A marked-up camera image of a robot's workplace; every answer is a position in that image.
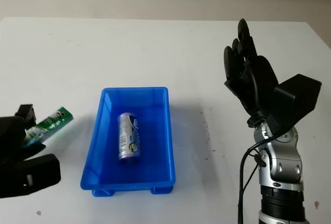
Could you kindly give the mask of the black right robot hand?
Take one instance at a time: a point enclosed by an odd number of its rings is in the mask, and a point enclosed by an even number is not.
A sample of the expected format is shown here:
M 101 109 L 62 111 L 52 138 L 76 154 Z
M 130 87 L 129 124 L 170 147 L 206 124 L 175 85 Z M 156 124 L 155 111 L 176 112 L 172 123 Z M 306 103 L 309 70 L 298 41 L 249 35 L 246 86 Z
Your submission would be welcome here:
M 271 112 L 271 97 L 278 85 L 269 61 L 257 54 L 245 19 L 238 23 L 238 37 L 224 49 L 225 86 L 250 115 L 250 128 L 260 125 Z

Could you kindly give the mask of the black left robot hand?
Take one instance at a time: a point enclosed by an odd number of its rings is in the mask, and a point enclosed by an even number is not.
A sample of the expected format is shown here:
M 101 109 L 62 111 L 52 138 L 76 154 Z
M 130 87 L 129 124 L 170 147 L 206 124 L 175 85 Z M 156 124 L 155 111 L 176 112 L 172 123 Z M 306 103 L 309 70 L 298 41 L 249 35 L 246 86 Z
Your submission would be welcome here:
M 46 148 L 40 142 L 26 145 L 27 129 L 36 125 L 31 104 L 20 105 L 14 116 L 1 117 L 1 165 L 24 161 Z

